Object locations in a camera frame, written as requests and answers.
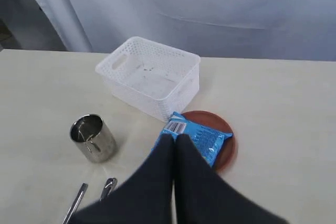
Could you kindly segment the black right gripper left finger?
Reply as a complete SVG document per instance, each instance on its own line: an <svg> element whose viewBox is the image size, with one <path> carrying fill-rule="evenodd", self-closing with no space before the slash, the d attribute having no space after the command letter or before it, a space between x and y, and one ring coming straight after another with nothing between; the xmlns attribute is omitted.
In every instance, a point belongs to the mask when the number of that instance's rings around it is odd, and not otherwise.
<svg viewBox="0 0 336 224"><path fill-rule="evenodd" d="M76 212L70 223L172 223L173 158L174 139L163 134L131 177Z"/></svg>

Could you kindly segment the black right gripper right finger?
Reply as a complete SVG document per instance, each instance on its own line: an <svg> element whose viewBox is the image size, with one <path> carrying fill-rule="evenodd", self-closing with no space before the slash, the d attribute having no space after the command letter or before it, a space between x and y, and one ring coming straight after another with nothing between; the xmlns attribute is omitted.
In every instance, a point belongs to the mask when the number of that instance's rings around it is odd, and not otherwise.
<svg viewBox="0 0 336 224"><path fill-rule="evenodd" d="M222 180L186 134L175 140L175 205L178 223L287 223Z"/></svg>

